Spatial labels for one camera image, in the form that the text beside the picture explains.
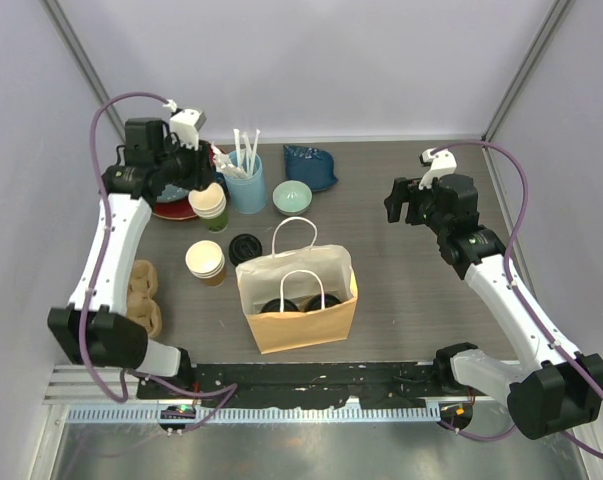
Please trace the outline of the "brown paper cup stack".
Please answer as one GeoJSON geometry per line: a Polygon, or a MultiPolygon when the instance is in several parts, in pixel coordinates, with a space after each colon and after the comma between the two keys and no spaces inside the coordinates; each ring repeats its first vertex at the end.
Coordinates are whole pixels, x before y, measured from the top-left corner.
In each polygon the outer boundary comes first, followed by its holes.
{"type": "Polygon", "coordinates": [[[185,264],[190,273],[206,286],[221,285],[227,275],[223,250],[210,240],[192,244],[185,254],[185,264]]]}

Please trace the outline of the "brown paper bag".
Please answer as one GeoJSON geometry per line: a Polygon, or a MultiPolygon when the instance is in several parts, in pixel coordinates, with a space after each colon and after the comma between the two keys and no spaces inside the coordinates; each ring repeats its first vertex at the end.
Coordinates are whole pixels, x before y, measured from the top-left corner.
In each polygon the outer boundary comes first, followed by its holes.
{"type": "Polygon", "coordinates": [[[262,354],[341,341],[348,338],[358,301],[358,285],[349,251],[341,245],[318,245],[318,228],[300,249],[271,251],[235,268],[242,312],[262,354]],[[305,312],[315,295],[335,295],[341,304],[305,312]],[[268,301],[286,298],[298,312],[260,313],[268,301]]]}

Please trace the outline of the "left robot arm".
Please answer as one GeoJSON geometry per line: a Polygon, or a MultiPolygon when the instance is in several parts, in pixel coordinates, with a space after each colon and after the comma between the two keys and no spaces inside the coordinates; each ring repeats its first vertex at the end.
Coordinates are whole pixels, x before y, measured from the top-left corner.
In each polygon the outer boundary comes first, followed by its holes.
{"type": "Polygon", "coordinates": [[[174,399],[193,389],[194,375],[182,367],[187,354],[150,339],[128,318],[128,284],[142,233],[165,188],[204,190],[215,179],[210,145],[199,137],[204,122],[197,109],[179,109],[167,121],[126,121],[117,161],[101,177],[107,197],[81,279],[67,307],[51,309],[47,319],[72,363],[90,360],[159,376],[160,388],[174,399]]]}

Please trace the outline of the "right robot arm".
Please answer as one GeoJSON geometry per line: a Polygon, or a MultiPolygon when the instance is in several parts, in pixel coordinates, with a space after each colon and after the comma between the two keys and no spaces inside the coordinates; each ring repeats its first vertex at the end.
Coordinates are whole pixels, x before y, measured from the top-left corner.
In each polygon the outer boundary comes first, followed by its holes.
{"type": "Polygon", "coordinates": [[[532,440],[596,420],[601,399],[582,375],[603,388],[603,359],[582,354],[520,283],[505,245],[480,223],[473,179],[449,174],[423,188],[399,177],[384,206],[389,222],[435,234],[441,257],[488,307],[518,358],[508,364],[467,342],[442,348],[432,371],[436,389],[453,395],[467,386],[492,397],[532,440]]]}

